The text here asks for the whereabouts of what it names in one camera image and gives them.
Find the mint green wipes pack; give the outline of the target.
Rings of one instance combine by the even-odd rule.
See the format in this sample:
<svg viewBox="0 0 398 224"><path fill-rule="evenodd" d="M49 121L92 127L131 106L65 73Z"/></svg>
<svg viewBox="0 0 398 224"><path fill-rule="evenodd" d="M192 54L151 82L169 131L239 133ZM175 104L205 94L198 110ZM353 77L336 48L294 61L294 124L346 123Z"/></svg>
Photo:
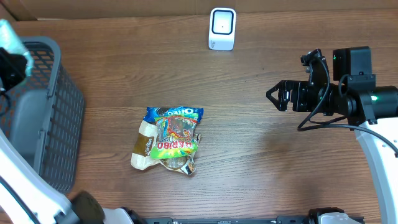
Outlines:
<svg viewBox="0 0 398 224"><path fill-rule="evenodd" d="M10 23L5 19L1 19L1 47L9 54L22 55L27 60L24 69L25 75L28 77L32 75L34 59L19 36L14 32Z"/></svg>

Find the Haribo gummy worms bag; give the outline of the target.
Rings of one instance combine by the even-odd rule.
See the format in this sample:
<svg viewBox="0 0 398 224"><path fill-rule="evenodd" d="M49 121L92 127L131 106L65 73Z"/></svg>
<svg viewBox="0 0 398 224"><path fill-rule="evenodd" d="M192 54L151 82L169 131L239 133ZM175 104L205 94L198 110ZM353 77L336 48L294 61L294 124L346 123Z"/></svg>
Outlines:
<svg viewBox="0 0 398 224"><path fill-rule="evenodd" d="M151 149L151 158L171 159L195 152L198 143L193 135L197 123L197 113L156 117L157 140Z"/></svg>

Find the blue Oreo cookie pack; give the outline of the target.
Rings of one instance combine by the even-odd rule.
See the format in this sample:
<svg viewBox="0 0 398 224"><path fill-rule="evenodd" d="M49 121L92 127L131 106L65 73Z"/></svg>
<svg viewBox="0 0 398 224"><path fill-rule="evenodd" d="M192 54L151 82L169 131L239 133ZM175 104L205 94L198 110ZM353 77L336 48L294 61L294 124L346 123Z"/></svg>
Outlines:
<svg viewBox="0 0 398 224"><path fill-rule="evenodd" d="M147 113L143 120L155 123L161 119L186 123L199 123L204 113L203 108L179 106L176 108L147 107Z"/></svg>

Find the beige brown cookie bag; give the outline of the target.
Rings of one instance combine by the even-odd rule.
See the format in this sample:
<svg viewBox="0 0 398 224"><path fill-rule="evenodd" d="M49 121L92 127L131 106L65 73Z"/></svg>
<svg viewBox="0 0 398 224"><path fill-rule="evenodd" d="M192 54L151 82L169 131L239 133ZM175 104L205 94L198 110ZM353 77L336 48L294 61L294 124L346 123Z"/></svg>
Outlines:
<svg viewBox="0 0 398 224"><path fill-rule="evenodd" d="M171 159L152 159L150 150L157 143L157 127L154 124L142 121L139 134L131 155L131 165L138 170L146 170L157 164L162 164L166 169L192 175L196 171L195 153Z"/></svg>

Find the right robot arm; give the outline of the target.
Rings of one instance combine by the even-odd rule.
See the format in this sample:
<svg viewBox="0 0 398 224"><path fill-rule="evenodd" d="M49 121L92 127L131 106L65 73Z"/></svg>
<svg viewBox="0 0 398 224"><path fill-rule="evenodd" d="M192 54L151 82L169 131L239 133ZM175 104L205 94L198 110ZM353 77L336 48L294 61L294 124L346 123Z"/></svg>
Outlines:
<svg viewBox="0 0 398 224"><path fill-rule="evenodd" d="M282 80L267 98L279 111L292 103L295 112L308 113L298 131L354 131L371 171L381 221L397 223L397 87L376 85L368 46L334 50L332 70L320 49L300 60L308 80Z"/></svg>

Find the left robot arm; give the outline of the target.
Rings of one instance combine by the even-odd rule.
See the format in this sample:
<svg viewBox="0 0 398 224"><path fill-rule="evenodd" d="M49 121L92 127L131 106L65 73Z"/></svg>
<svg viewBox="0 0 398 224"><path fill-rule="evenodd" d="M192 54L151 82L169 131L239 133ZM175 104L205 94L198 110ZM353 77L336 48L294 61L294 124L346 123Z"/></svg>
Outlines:
<svg viewBox="0 0 398 224"><path fill-rule="evenodd" d="M27 223L145 223L136 212L107 209L88 193L69 200L39 175L42 151L30 165L1 135L1 206L15 222Z"/></svg>

